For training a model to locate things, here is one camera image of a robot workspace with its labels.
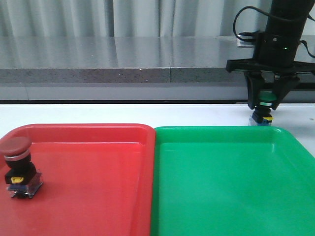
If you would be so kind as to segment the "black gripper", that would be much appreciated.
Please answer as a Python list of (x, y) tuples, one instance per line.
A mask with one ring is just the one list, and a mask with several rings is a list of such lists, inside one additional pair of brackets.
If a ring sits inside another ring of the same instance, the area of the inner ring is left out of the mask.
[(272, 94), (276, 96), (272, 109), (276, 110), (286, 95), (300, 82), (296, 73), (313, 73), (315, 64), (295, 61), (299, 37), (280, 36), (264, 31), (252, 33), (251, 42), (254, 52), (251, 59), (229, 59), (226, 70), (245, 72), (248, 90), (248, 107), (253, 110), (259, 101), (259, 93), (263, 89), (265, 79), (260, 71), (276, 73), (274, 75)]

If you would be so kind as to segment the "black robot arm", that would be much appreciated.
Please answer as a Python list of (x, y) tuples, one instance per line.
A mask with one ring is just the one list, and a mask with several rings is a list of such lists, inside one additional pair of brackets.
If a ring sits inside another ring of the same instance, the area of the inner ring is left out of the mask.
[[(274, 0), (264, 31), (256, 31), (250, 42), (254, 43), (250, 59), (230, 59), (226, 70), (243, 71), (248, 88), (250, 109), (266, 106), (277, 109), (285, 96), (299, 83), (298, 73), (314, 73), (315, 65), (296, 61), (295, 56), (301, 35), (315, 2), (313, 0)], [(265, 80), (263, 72), (275, 75), (270, 93), (271, 101), (261, 98)]]

